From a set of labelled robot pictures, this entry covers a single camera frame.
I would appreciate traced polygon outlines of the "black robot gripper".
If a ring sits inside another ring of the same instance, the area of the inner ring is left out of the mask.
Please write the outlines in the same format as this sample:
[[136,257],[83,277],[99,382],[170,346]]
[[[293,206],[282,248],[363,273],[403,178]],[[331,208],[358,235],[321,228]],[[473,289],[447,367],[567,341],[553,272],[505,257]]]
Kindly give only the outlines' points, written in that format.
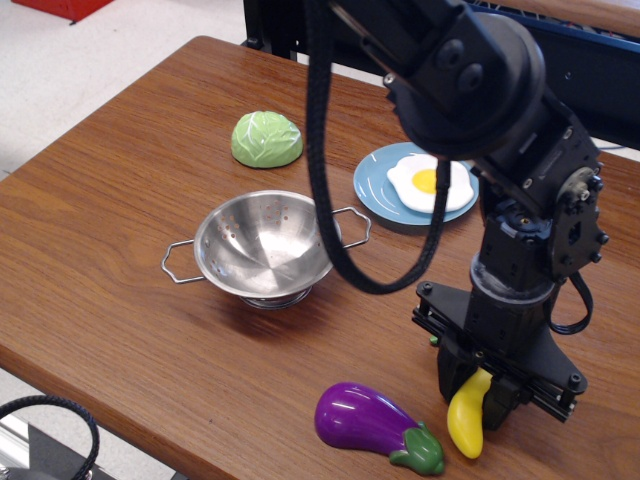
[[429,281],[417,288],[420,303],[413,320],[436,339],[445,402],[481,368],[492,375],[482,404],[485,430],[498,430],[513,410],[528,403],[568,420],[588,381],[554,337],[580,333],[588,321],[553,321],[561,286],[551,280],[515,290],[478,258],[470,277],[470,291]]

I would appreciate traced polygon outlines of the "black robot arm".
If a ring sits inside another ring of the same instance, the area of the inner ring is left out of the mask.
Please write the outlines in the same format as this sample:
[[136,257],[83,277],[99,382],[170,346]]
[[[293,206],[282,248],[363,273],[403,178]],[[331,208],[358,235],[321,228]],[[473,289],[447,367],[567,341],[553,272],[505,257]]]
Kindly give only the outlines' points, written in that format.
[[[482,424],[501,426],[533,403],[565,420],[587,380],[555,343],[586,320],[553,321],[565,283],[593,304],[581,276],[600,259],[603,183],[598,149],[546,83],[543,55],[519,23],[476,13],[462,1],[308,1],[310,67],[307,157],[322,241],[331,263],[361,291],[415,285],[417,324],[436,336],[439,389],[451,400],[479,369],[491,374]],[[342,19],[386,73],[389,99],[407,136],[437,159],[435,211],[416,263],[388,284],[351,260],[334,225],[325,172],[325,125],[334,18]],[[422,276],[444,224],[452,166],[474,162],[485,233],[470,267],[472,288]]]

